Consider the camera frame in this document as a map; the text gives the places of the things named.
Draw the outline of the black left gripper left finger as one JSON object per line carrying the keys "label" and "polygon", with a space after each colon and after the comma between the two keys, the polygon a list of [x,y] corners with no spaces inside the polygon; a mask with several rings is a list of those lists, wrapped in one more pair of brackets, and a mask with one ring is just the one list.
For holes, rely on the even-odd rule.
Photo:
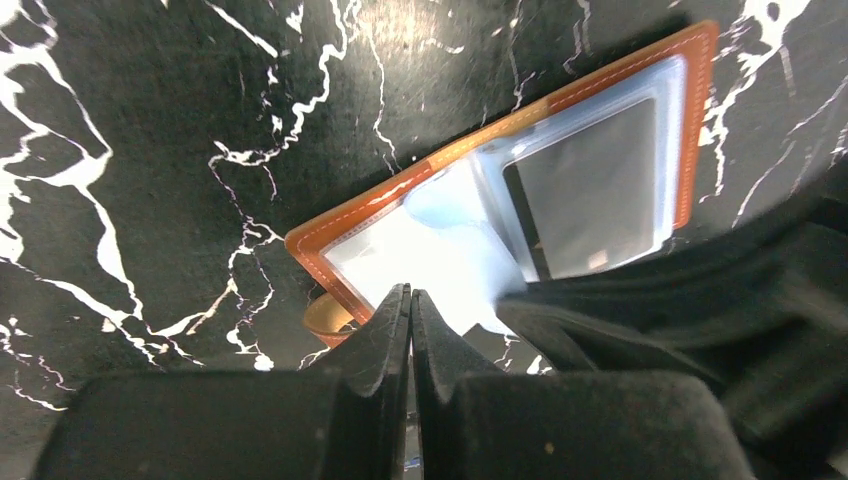
{"label": "black left gripper left finger", "polygon": [[60,417],[37,479],[399,479],[411,289],[300,371],[95,379]]}

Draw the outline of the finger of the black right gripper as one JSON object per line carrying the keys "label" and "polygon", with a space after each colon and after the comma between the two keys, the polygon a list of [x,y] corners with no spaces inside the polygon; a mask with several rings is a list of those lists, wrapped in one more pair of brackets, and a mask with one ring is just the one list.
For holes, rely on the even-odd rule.
{"label": "finger of the black right gripper", "polygon": [[847,475],[847,169],[695,246],[534,283],[498,316],[557,370],[670,370],[769,478]]}

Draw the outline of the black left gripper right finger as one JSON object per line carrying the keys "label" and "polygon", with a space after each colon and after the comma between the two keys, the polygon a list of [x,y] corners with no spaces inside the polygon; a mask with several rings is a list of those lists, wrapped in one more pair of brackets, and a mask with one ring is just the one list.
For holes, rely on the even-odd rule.
{"label": "black left gripper right finger", "polygon": [[427,479],[750,479],[717,399],[674,372],[511,375],[411,297]]}

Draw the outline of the grey VIP card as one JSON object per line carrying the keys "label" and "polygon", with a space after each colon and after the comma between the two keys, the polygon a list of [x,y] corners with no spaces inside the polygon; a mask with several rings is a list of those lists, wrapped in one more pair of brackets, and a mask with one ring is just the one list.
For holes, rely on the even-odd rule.
{"label": "grey VIP card", "polygon": [[503,168],[538,279],[589,275],[659,249],[655,127],[655,100],[641,100]]}

